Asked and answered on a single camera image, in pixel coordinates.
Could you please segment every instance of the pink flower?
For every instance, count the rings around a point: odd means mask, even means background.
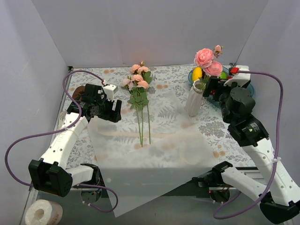
[[[140,65],[137,65],[137,64],[134,64],[132,67],[131,67],[131,73],[133,74],[138,68],[140,68],[141,66]]]
[[[129,89],[129,90],[132,90],[133,87],[134,87],[133,82],[130,82],[129,85],[128,85],[128,89]]]
[[[217,46],[215,47],[215,49],[214,49],[214,52],[215,52],[215,53],[220,53],[221,51],[222,51],[221,45],[217,45]]]
[[[137,87],[147,89],[147,88],[149,88],[149,84],[146,81],[140,81],[137,83]]]
[[[203,48],[196,53],[194,63],[202,68],[209,67],[214,59],[214,53],[211,49]]]
[[[141,75],[136,74],[136,75],[132,76],[131,80],[139,82],[139,81],[143,81],[144,79],[143,79],[143,77]]]
[[[128,85],[130,82],[131,82],[131,80],[126,78],[126,79],[124,79],[124,80],[121,82],[121,86],[122,86],[122,87],[125,87],[125,86]]]
[[[142,71],[148,72],[149,68],[148,67],[140,67],[140,68],[138,68],[137,73],[140,74]]]
[[[208,75],[211,76],[220,76],[221,72],[223,71],[223,67],[222,64],[217,62],[217,61],[213,61],[212,64],[203,69],[205,71],[205,73],[207,73]]]

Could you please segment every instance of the paper towel roll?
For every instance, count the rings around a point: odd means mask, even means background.
[[[26,225],[56,225],[62,216],[62,207],[56,202],[37,200],[26,212]]]

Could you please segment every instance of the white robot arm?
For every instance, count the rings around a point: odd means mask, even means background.
[[[78,167],[66,169],[68,157],[80,133],[88,125],[90,119],[98,116],[101,119],[118,122],[121,119],[121,101],[113,100],[117,86],[105,87],[86,84],[84,93],[76,99],[82,116],[71,128],[59,133],[50,144],[47,151],[36,161],[29,164],[29,172],[35,189],[66,196],[72,186],[85,182],[97,185],[100,180],[99,168],[92,164],[81,164]],[[79,109],[71,103],[63,126],[72,124],[79,116]]]
[[[222,80],[211,77],[203,92],[204,97],[214,93],[213,99],[220,102],[223,121],[229,123],[228,131],[251,157],[265,181],[269,181],[273,163],[277,162],[274,180],[260,208],[268,220],[275,224],[287,221],[300,210],[300,188],[292,180],[282,162],[274,158],[274,149],[269,135],[261,122],[252,114],[255,101],[246,89],[250,73],[246,66],[232,68],[233,78]],[[247,177],[228,162],[222,162],[212,170],[217,184],[229,184],[256,201],[266,186]]]

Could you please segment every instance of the green stem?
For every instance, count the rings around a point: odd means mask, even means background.
[[[143,146],[143,130],[144,130],[144,116],[143,116],[143,105],[142,105],[142,146]]]
[[[149,105],[147,104],[148,111],[148,127],[149,127],[149,144],[151,144],[151,134],[150,134],[150,115],[149,115]]]
[[[141,127],[140,127],[140,118],[139,118],[139,111],[137,109],[137,105],[135,105],[136,115],[137,115],[137,123],[139,124],[139,135],[140,135],[140,144],[142,145],[141,140]]]

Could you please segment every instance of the flower vase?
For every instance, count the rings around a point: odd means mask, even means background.
[[[196,116],[203,103],[203,90],[197,89],[195,85],[200,84],[200,80],[196,80],[189,92],[185,110],[190,117]]]

